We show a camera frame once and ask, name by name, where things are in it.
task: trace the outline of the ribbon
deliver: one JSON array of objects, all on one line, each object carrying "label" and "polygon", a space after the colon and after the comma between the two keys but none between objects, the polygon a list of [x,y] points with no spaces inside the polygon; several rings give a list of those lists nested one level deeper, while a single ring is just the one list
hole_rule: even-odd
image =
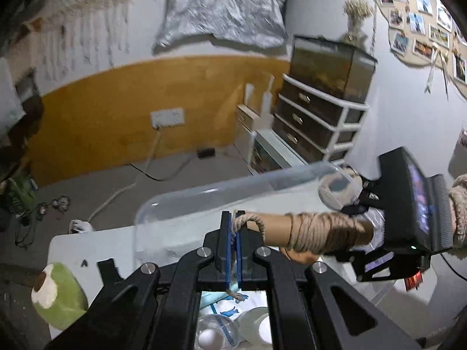
[{"label": "ribbon", "polygon": [[436,44],[433,43],[433,50],[434,50],[434,56],[433,60],[431,61],[431,68],[430,68],[430,73],[428,75],[428,80],[426,82],[426,87],[425,87],[425,93],[431,93],[431,84],[433,82],[433,75],[435,71],[435,65],[436,65],[436,60],[441,58],[441,66],[443,67],[443,76],[444,76],[444,86],[445,86],[445,91],[446,91],[446,97],[447,100],[449,101],[449,94],[447,92],[447,85],[449,84],[450,81],[452,81],[451,76],[449,75],[449,72],[447,71],[447,64],[446,64],[446,59],[449,55],[449,51],[442,52],[440,50],[440,47]]}]

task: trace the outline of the white cable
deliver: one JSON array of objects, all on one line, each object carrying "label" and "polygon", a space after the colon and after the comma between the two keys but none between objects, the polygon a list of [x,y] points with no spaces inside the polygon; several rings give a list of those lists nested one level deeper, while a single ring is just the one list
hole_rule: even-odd
[{"label": "white cable", "polygon": [[144,164],[144,173],[138,173],[138,175],[136,175],[136,178],[135,178],[135,182],[130,184],[130,185],[127,185],[126,187],[123,187],[121,189],[119,189],[118,191],[114,192],[107,200],[105,203],[103,203],[101,206],[99,206],[88,218],[88,222],[90,222],[95,216],[97,216],[103,209],[105,209],[107,207],[107,205],[109,205],[113,199],[115,199],[115,197],[117,197],[118,195],[120,195],[121,193],[129,190],[129,189],[132,189],[134,187],[136,187],[136,185],[138,184],[138,182],[141,180],[141,178],[144,178],[145,177],[145,173],[148,172],[148,169],[149,169],[149,166],[151,164],[151,160],[152,160],[152,157],[154,155],[154,153],[156,152],[157,150],[157,147],[161,141],[161,137],[162,137],[162,133],[163,133],[163,127],[160,127],[157,131],[157,135],[156,135],[156,138],[154,139],[154,142],[153,142],[153,145],[151,146],[151,149],[149,151],[149,154],[148,154],[148,158],[146,159],[146,163]]}]

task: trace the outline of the electrical outlet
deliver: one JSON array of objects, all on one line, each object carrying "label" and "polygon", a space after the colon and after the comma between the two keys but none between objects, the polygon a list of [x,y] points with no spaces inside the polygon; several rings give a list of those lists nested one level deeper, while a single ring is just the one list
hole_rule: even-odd
[{"label": "electrical outlet", "polygon": [[182,108],[154,111],[151,112],[151,123],[153,128],[183,125],[185,123],[185,112]]}]

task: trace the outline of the power cord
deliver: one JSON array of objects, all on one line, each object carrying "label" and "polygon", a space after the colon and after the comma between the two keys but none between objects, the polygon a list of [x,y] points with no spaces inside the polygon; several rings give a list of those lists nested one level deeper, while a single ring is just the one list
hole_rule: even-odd
[{"label": "power cord", "polygon": [[447,266],[451,269],[452,272],[454,272],[457,276],[459,276],[462,280],[465,280],[467,281],[467,278],[465,278],[464,276],[462,276],[461,274],[459,274],[456,270],[453,269],[453,267],[449,264],[449,262],[447,261],[447,259],[444,257],[443,254],[440,254],[441,257],[444,259],[444,261],[446,262]]},{"label": "power cord", "polygon": [[[161,141],[162,133],[163,133],[163,127],[159,127],[158,130],[157,130],[156,138],[154,139],[154,142],[153,142],[153,144],[152,144],[152,146],[150,148],[148,158],[146,159],[146,163],[144,164],[144,168],[143,168],[144,174],[146,174],[148,172],[148,169],[149,169],[149,166],[151,164],[153,154],[156,152],[157,147],[159,146],[159,143]],[[87,222],[91,222],[91,220],[95,216],[97,216],[102,210],[104,210],[107,207],[107,205],[109,205],[118,195],[120,195],[121,193],[123,193],[123,192],[125,192],[125,191],[127,191],[129,189],[133,189],[134,187],[136,187],[136,185],[139,183],[141,177],[142,177],[142,175],[140,175],[140,174],[136,175],[135,181],[132,184],[127,185],[126,187],[123,187],[123,188],[115,191],[101,206],[99,206],[89,216],[89,218],[87,219]]]},{"label": "power cord", "polygon": [[154,181],[169,181],[175,178],[193,159],[194,155],[189,156],[176,170],[172,175],[166,176],[165,178],[155,178],[154,176],[149,175],[147,172],[144,172],[141,168],[136,167],[133,163],[130,163],[130,166],[145,174],[148,178]]}]

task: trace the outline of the drawer handle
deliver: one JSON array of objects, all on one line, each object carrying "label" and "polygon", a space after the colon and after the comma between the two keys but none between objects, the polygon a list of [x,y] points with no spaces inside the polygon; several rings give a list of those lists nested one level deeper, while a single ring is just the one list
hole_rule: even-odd
[{"label": "drawer handle", "polygon": [[310,98],[309,98],[307,95],[303,94],[303,93],[299,93],[299,94],[298,94],[298,97],[299,97],[301,100],[305,101],[306,103],[309,103],[309,102],[310,102]]},{"label": "drawer handle", "polygon": [[287,134],[287,138],[290,139],[294,145],[298,143],[297,139],[292,134]]},{"label": "drawer handle", "polygon": [[292,114],[292,118],[297,121],[300,125],[303,124],[303,120],[298,117],[298,115],[296,115],[295,113]]}]

